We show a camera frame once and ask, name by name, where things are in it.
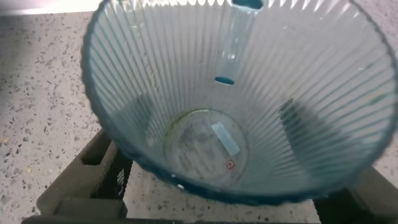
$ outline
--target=sticker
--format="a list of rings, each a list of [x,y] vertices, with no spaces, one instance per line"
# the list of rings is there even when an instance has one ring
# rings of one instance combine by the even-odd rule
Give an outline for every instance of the sticker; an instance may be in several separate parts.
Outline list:
[[[232,139],[231,135],[221,122],[211,125],[211,128],[213,128],[213,131],[216,133],[221,143],[223,143],[230,156],[233,156],[240,151],[239,146],[236,144],[234,139]]]
[[[226,167],[227,167],[228,169],[234,168],[234,167],[235,167],[234,161],[233,161],[232,159],[226,161]]]

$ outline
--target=granite countertop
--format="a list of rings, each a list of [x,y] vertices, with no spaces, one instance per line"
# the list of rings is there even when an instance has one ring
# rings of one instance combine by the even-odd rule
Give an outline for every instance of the granite countertop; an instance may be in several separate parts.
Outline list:
[[[398,4],[363,0],[398,49]],[[35,201],[100,129],[81,82],[80,47],[91,12],[0,17],[0,223],[39,214]],[[394,142],[375,163],[398,187]],[[312,201],[225,205],[181,193],[133,165],[129,217],[319,223]]]

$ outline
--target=ribbed glass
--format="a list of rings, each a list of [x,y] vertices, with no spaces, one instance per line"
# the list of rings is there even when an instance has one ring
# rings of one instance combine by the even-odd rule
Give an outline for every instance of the ribbed glass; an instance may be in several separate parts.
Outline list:
[[[344,0],[265,0],[254,12],[223,0],[106,1],[82,68],[123,152],[214,194],[344,186],[396,123],[391,48]]]

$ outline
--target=blue tint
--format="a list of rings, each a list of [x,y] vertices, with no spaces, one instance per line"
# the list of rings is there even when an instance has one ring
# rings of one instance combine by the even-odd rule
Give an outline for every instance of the blue tint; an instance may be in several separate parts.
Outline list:
[[[226,84],[226,85],[234,85],[235,84],[234,80],[227,78],[227,77],[216,77],[215,80],[216,80],[216,82]]]
[[[241,7],[248,7],[250,9],[261,9],[263,3],[261,0],[232,0],[232,3]]]

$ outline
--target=red logo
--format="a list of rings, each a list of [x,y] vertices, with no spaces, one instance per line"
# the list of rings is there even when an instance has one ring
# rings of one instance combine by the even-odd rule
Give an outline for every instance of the red logo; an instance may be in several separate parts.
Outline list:
[[[226,161],[226,167],[227,167],[228,169],[234,168],[234,167],[235,167],[234,161],[233,161],[232,159]]]

